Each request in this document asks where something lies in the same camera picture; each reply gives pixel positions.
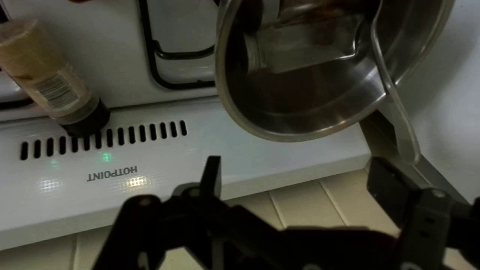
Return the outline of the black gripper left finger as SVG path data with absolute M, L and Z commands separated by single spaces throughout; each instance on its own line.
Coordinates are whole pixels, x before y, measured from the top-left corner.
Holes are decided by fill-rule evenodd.
M 201 177 L 200 190 L 207 196 L 221 196 L 222 190 L 222 162 L 219 156 L 209 156 Z

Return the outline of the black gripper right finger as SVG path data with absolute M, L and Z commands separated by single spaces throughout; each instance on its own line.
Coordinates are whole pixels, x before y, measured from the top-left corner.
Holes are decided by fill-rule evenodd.
M 368 192 L 402 229 L 419 225 L 416 210 L 423 190 L 387 159 L 374 157 L 368 172 Z

